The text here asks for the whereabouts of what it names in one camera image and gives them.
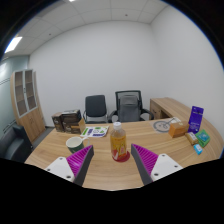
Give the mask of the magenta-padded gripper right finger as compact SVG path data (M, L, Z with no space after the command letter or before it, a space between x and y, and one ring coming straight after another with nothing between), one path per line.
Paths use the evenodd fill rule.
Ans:
M167 154L157 155L136 144L131 145L131 154L144 185L148 185L182 169L182 166Z

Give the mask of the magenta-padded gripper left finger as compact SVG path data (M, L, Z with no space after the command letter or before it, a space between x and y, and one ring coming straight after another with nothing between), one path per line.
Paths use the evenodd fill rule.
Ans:
M46 168L46 171L82 186L93 155L93 146L87 146L67 158L58 157Z

